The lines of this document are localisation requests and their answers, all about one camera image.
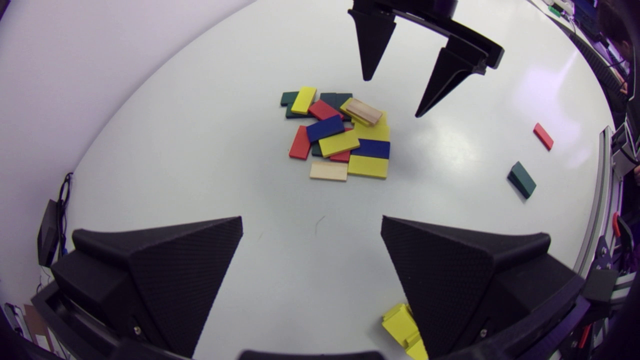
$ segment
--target white wall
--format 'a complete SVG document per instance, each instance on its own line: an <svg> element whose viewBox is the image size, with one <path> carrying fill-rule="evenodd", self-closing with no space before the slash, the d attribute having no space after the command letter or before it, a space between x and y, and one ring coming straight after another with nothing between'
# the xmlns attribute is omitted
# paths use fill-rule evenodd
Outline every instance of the white wall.
<svg viewBox="0 0 640 360"><path fill-rule="evenodd" d="M106 122L164 62L251 2L13 0L0 21L2 304L35 293L47 199Z"/></svg>

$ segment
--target white tabletop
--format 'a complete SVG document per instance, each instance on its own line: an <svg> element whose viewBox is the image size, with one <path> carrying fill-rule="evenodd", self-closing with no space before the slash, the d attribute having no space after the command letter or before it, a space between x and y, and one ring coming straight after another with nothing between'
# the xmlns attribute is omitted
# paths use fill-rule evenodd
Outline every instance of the white tabletop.
<svg viewBox="0 0 640 360"><path fill-rule="evenodd" d="M258 1L159 69L118 111L76 169L77 228L125 231L242 215L244 236L195 352L402 348L380 325L404 293L380 238L382 215L506 234L551 234L573 267L587 226L598 134L611 125L578 50L525 1L460 1L454 16L505 48L413 117L446 39L403 19L372 81L362 81L352 2ZM388 111L387 180L308 178L290 159L300 124L280 95L353 92ZM548 152L533 135L541 122ZM538 184L507 180L521 161Z"/></svg>

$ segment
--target green block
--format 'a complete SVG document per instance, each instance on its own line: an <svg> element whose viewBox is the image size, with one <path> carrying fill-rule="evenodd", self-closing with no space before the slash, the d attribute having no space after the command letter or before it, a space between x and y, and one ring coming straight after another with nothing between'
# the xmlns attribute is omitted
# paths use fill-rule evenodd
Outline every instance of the green block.
<svg viewBox="0 0 640 360"><path fill-rule="evenodd" d="M340 106L342 106L342 104L344 104L345 101L347 101L347 99L349 99L350 97L353 97L352 93L335 93L335 92L325 92L320 94L320 100L326 102L327 104L329 104L332 108L336 109L337 111L340 111ZM347 113L343 113L341 112L342 115L344 116L344 119L342 119L343 121L351 121L351 116Z"/></svg>
<svg viewBox="0 0 640 360"><path fill-rule="evenodd" d="M519 161L513 165L507 179L515 185L525 199L531 197L533 190L536 189L536 183Z"/></svg>
<svg viewBox="0 0 640 360"><path fill-rule="evenodd" d="M287 106L289 104L293 104L293 102L298 97L297 91L292 92L283 92L282 98L280 98L280 106Z"/></svg>
<svg viewBox="0 0 640 360"><path fill-rule="evenodd" d="M552 12L557 17L562 17L562 14L552 5L549 5L549 11Z"/></svg>
<svg viewBox="0 0 640 360"><path fill-rule="evenodd" d="M320 156L322 158L322 150L320 150L320 143L319 142L312 142L311 143L311 155Z"/></svg>
<svg viewBox="0 0 640 360"><path fill-rule="evenodd" d="M320 94L320 100L326 102L335 109L335 92L323 92Z"/></svg>
<svg viewBox="0 0 640 360"><path fill-rule="evenodd" d="M291 106L293 106L293 102L287 105L287 112L284 115L284 117L286 117L287 119L305 119L314 117L313 115L311 115L311 113L307 113L306 115L293 113L291 112Z"/></svg>
<svg viewBox="0 0 640 360"><path fill-rule="evenodd" d="M353 94L350 92L335 94L335 105L337 106L338 110L340 110L342 104L344 104L345 101L349 100L350 97L353 97Z"/></svg>

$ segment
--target pile of blocks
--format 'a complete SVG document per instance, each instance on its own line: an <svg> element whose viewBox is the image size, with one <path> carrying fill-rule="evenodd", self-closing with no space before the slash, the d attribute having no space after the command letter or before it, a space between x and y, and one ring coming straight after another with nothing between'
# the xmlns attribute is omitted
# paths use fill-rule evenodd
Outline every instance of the pile of blocks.
<svg viewBox="0 0 640 360"><path fill-rule="evenodd" d="M409 305L398 304L387 311L382 316L382 326L413 360L429 358Z"/></svg>
<svg viewBox="0 0 640 360"><path fill-rule="evenodd" d="M318 120L298 127L289 157L307 160L311 151L328 159L311 164L312 179L347 181L348 175L386 179L391 148L387 113L354 99L353 94L322 93L315 101L316 92L303 86L282 94L280 105L287 107L287 119Z"/></svg>

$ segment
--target black bracket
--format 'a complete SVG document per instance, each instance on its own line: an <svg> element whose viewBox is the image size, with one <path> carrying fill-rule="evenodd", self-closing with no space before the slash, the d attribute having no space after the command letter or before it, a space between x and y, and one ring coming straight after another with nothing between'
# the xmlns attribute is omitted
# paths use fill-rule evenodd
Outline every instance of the black bracket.
<svg viewBox="0 0 640 360"><path fill-rule="evenodd" d="M504 49L451 19L457 0L353 0L348 12L356 24L362 77L371 80L396 28L397 16L448 37L415 113L423 116L471 74L496 69Z"/></svg>

